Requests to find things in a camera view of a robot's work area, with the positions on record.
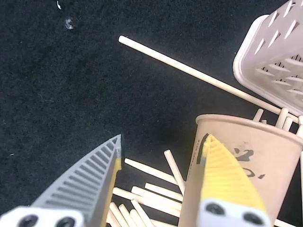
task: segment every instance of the wooden stick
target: wooden stick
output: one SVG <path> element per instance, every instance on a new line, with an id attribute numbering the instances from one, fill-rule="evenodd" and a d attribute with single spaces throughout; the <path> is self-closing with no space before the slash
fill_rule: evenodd
<path id="1" fill-rule="evenodd" d="M 109 223 L 111 227 L 121 227 L 111 210 L 108 210 L 106 222 Z"/>
<path id="2" fill-rule="evenodd" d="M 123 215 L 125 221 L 127 222 L 129 227 L 137 227 L 136 223 L 134 222 L 134 220 L 132 219 L 132 217 L 130 216 L 128 210 L 126 209 L 124 204 L 121 204 L 119 206 L 119 210 L 121 212 L 121 214 Z"/>
<path id="3" fill-rule="evenodd" d="M 211 76 L 208 76 L 208 75 L 206 75 L 202 72 L 199 72 L 198 70 L 196 70 L 192 67 L 189 67 L 189 66 L 187 66 L 187 65 L 185 65 L 185 64 L 183 64 L 179 61 L 176 61 L 176 60 L 174 60 L 174 59 L 172 59 L 168 56 L 165 56 L 164 54 L 161 54 L 157 51 L 154 51 L 151 48 L 148 48 L 148 47 L 146 47 L 146 46 L 144 46 L 140 43 L 135 42 L 134 40 L 131 40 L 131 39 L 126 38 L 126 37 L 121 35 L 119 37 L 119 42 L 124 44 L 124 45 L 127 45 L 127 46 L 129 46 L 129 47 L 131 47 L 135 50 L 138 50 L 138 51 L 140 51 L 144 54 L 147 54 L 147 55 L 149 55 L 149 56 L 151 56 L 151 57 L 153 57 L 153 58 L 155 58 L 155 59 L 157 59 L 157 60 L 159 60 L 159 61 L 161 61 L 165 64 L 168 64 L 168 65 L 170 65 L 170 66 L 172 66 L 172 67 L 174 67 L 178 70 L 181 70 L 185 73 L 188 73 L 189 75 L 192 75 L 192 76 L 194 76 L 198 79 L 201 79 L 201 80 L 203 80 L 203 81 L 205 81 L 209 84 L 212 84 L 212 85 L 214 85 L 214 86 L 216 86 L 216 87 L 218 87 L 218 88 L 220 88 L 224 91 L 227 91 L 227 92 L 229 92 L 229 93 L 231 93 L 235 96 L 238 96 L 238 97 L 240 97 L 240 98 L 242 98 L 246 101 L 249 101 L 249 102 L 251 102 L 255 105 L 258 105 L 261 108 L 266 109 L 270 112 L 273 112 L 275 114 L 279 114 L 280 111 L 281 111 L 280 108 L 277 108 L 277 107 L 275 107 L 275 106 L 273 106 L 273 105 L 271 105 L 267 102 L 264 102 L 264 101 L 254 97 L 254 96 L 251 96 L 251 95 L 249 95 L 249 94 L 247 94 L 247 93 L 245 93 L 245 92 L 243 92 L 243 91 L 241 91 L 241 90 L 239 90 L 235 87 L 232 87 L 228 84 L 225 84 L 222 81 L 219 81 L 219 80 L 217 80 L 217 79 L 215 79 Z M 294 120 L 294 122 L 298 123 L 298 118 L 296 116 L 294 116 L 292 114 L 288 114 L 288 116 L 291 117 Z"/>
<path id="4" fill-rule="evenodd" d="M 157 202 L 154 202 L 152 200 L 149 200 L 147 198 L 144 198 L 142 196 L 139 196 L 139 195 L 136 195 L 136 194 L 133 194 L 131 192 L 128 192 L 128 191 L 125 191 L 123 189 L 120 189 L 120 188 L 114 188 L 113 189 L 113 194 L 114 195 L 117 195 L 117 196 L 120 196 L 120 197 L 123 197 L 125 199 L 128 199 L 128 200 L 137 200 L 140 204 L 143 204 L 147 207 L 151 207 L 153 209 L 156 209 L 156 210 L 160 210 L 164 213 L 167 213 L 167 214 L 170 214 L 170 215 L 173 215 L 177 218 L 180 217 L 180 211 L 179 210 L 176 210 L 176 209 L 173 209 L 171 207 L 168 207 L 168 206 L 165 206 L 163 204 L 160 204 L 160 203 L 157 203 Z"/>
<path id="5" fill-rule="evenodd" d="M 299 119 L 299 125 L 303 124 L 303 115 L 300 115 L 298 119 Z"/>
<path id="6" fill-rule="evenodd" d="M 173 191 L 168 190 L 166 188 L 161 188 L 159 186 L 156 186 L 156 185 L 153 185 L 153 184 L 150 184 L 150 183 L 146 183 L 145 188 L 148 189 L 148 190 L 151 190 L 153 192 L 156 192 L 158 194 L 170 197 L 172 199 L 175 199 L 175 200 L 178 200 L 178 201 L 181 201 L 181 202 L 183 201 L 183 195 L 182 194 L 173 192 Z"/>
<path id="7" fill-rule="evenodd" d="M 286 120 L 283 124 L 282 129 L 285 130 L 285 131 L 289 131 L 292 124 L 293 124 L 293 119 L 290 118 L 290 117 L 286 117 Z"/>
<path id="8" fill-rule="evenodd" d="M 140 206 L 140 204 L 136 200 L 131 200 L 134 208 L 138 212 L 139 216 L 141 217 L 142 221 L 146 225 L 146 227 L 154 227 L 150 218 L 147 216 L 143 208 Z"/>
<path id="9" fill-rule="evenodd" d="M 259 122 L 262 114 L 263 114 L 264 110 L 263 109 L 258 109 L 258 111 L 256 112 L 254 118 L 252 119 L 254 122 Z"/>
<path id="10" fill-rule="evenodd" d="M 166 160 L 167 160 L 167 162 L 168 162 L 168 164 L 170 166 L 172 174 L 174 175 L 174 177 L 175 177 L 175 179 L 176 179 L 176 181 L 178 183 L 178 186 L 180 188 L 180 191 L 181 191 L 182 195 L 184 195 L 185 183 L 184 183 L 183 177 L 182 177 L 182 175 L 180 173 L 180 170 L 179 170 L 179 168 L 178 168 L 178 166 L 176 164 L 176 161 L 175 161 L 175 159 L 174 159 L 171 151 L 170 150 L 166 150 L 164 152 L 164 156 L 165 156 L 165 158 L 166 158 Z"/>
<path id="11" fill-rule="evenodd" d="M 172 175 L 169 175 L 167 173 L 161 172 L 160 170 L 154 169 L 154 168 L 152 168 L 150 166 L 147 166 L 147 165 L 144 165 L 142 163 L 130 160 L 128 158 L 126 158 L 124 160 L 124 162 L 126 164 L 129 164 L 132 167 L 135 167 L 135 168 L 137 168 L 137 169 L 145 172 L 145 173 L 148 173 L 148 174 L 153 175 L 153 176 L 155 176 L 157 178 L 160 178 L 160 179 L 162 179 L 164 181 L 168 181 L 170 183 L 173 183 L 173 184 L 177 185 L 177 181 L 175 180 L 175 178 Z"/>
<path id="12" fill-rule="evenodd" d="M 303 124 L 299 125 L 298 131 L 296 133 L 298 137 L 303 138 Z"/>
<path id="13" fill-rule="evenodd" d="M 142 197 L 148 198 L 153 201 L 158 201 L 159 203 L 164 203 L 167 206 L 170 206 L 176 210 L 181 210 L 182 204 L 173 200 L 170 200 L 168 198 L 165 198 L 163 196 L 157 195 L 155 193 L 149 192 L 147 190 L 144 190 L 142 188 L 134 186 L 132 188 L 132 193 L 136 195 L 140 195 Z"/>
<path id="14" fill-rule="evenodd" d="M 303 151 L 300 156 L 300 170 L 301 170 L 301 198 L 302 198 L 302 211 L 303 211 Z"/>
<path id="15" fill-rule="evenodd" d="M 119 211 L 118 207 L 114 202 L 111 202 L 109 204 L 109 209 L 113 212 L 115 218 L 117 219 L 121 227 L 129 227 L 123 215 L 121 214 L 121 212 Z"/>
<path id="16" fill-rule="evenodd" d="M 286 222 L 280 221 L 278 219 L 275 220 L 275 226 L 277 226 L 277 227 L 295 227 Z"/>
<path id="17" fill-rule="evenodd" d="M 144 224 L 143 220 L 141 219 L 140 215 L 136 210 L 132 209 L 130 215 L 138 227 L 146 227 L 146 225 Z"/>
<path id="18" fill-rule="evenodd" d="M 287 114 L 288 114 L 288 109 L 287 108 L 282 108 L 281 112 L 279 114 L 278 120 L 276 122 L 276 127 L 277 128 L 281 129 L 283 127 L 283 124 L 285 122 Z"/>
<path id="19" fill-rule="evenodd" d="M 177 227 L 177 226 L 167 224 L 167 223 L 164 223 L 164 222 L 161 222 L 161 221 L 156 221 L 156 220 L 153 220 L 153 219 L 151 220 L 151 222 L 155 227 Z"/>

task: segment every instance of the paper cup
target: paper cup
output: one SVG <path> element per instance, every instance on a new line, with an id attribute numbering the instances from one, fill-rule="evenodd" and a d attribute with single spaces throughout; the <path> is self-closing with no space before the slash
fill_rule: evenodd
<path id="1" fill-rule="evenodd" d="M 179 226 L 196 226 L 201 166 L 196 164 L 202 138 L 214 135 L 237 158 L 260 196 L 272 223 L 278 216 L 302 151 L 303 139 L 274 126 L 240 117 L 206 114 L 196 118 L 196 139 L 188 170 Z"/>

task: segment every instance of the plastic basket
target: plastic basket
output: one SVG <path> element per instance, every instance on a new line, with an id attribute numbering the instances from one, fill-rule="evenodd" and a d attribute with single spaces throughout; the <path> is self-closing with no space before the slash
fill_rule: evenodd
<path id="1" fill-rule="evenodd" d="M 233 72 L 243 86 L 303 114 L 303 0 L 288 1 L 253 22 Z"/>

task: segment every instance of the black fabric surface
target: black fabric surface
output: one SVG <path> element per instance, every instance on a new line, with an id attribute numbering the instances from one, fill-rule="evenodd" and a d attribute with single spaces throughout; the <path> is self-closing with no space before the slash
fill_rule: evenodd
<path id="1" fill-rule="evenodd" d="M 258 107 L 120 44 L 119 35 L 249 92 L 233 76 L 235 53 L 253 20 L 284 2 L 66 0 L 59 10 L 54 0 L 1 1 L 0 213 L 31 204 L 119 133 L 126 157 L 170 173 L 163 155 L 169 148 L 186 178 L 198 115 L 252 118 Z M 277 119 L 265 117 L 270 124 Z M 296 226 L 302 226 L 299 172 L 297 166 L 279 214 Z M 145 182 L 177 190 L 130 166 L 116 185 L 131 190 Z"/>

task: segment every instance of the screw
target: screw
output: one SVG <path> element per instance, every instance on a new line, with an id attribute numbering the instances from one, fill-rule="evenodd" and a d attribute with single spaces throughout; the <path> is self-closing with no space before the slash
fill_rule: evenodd
<path id="1" fill-rule="evenodd" d="M 253 214 L 253 213 L 245 213 L 244 214 L 244 220 L 251 222 L 255 225 L 262 225 L 263 221 L 261 218 L 259 218 L 257 215 Z"/>
<path id="2" fill-rule="evenodd" d="M 56 225 L 56 227 L 73 227 L 75 225 L 75 220 L 70 217 L 62 218 Z"/>
<path id="3" fill-rule="evenodd" d="M 206 210 L 217 215 L 224 215 L 224 209 L 216 203 L 210 203 L 206 206 Z"/>
<path id="4" fill-rule="evenodd" d="M 19 227 L 32 227 L 34 226 L 38 221 L 37 215 L 27 215 L 19 223 Z"/>

